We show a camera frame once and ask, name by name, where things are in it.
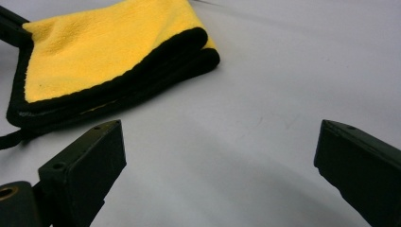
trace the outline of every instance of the screw hole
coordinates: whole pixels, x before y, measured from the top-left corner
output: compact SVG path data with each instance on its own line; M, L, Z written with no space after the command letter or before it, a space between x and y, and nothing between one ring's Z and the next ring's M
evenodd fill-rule
M10 198L15 193L17 193L18 187L6 187L0 189L0 201Z
M57 163L53 165L53 168L56 170L64 168L65 164L64 163Z

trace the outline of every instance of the white table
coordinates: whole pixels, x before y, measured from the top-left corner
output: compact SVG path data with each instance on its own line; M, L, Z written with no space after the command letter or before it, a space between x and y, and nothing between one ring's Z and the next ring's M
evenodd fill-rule
M121 119L128 165L92 226L369 226L313 166L323 119L401 148L401 2L191 1L218 69L125 112L0 151L0 184ZM1 0L28 20L116 0ZM0 43L0 133L18 49Z

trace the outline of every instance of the folded towel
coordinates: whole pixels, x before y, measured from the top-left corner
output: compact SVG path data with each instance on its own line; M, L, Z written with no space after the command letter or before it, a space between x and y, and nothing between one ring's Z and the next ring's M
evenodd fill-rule
M127 0L23 28L32 42L20 48L8 109L22 131L0 148L137 104L219 63L187 0Z

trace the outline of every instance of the yellow cloth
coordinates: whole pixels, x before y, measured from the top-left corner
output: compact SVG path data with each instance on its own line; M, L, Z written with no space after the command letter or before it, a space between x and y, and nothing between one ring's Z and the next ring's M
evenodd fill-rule
M194 27L204 28L187 0L127 0L26 23L34 42L26 101L70 95L121 76L162 42ZM214 48L210 39L206 47Z

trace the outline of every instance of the yellow fabric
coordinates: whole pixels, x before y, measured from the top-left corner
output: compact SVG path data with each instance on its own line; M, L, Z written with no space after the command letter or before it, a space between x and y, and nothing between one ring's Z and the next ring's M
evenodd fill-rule
M127 0L24 24L34 42L26 101L70 95L121 76L162 42L194 27L203 25L187 0ZM209 39L205 47L214 44Z

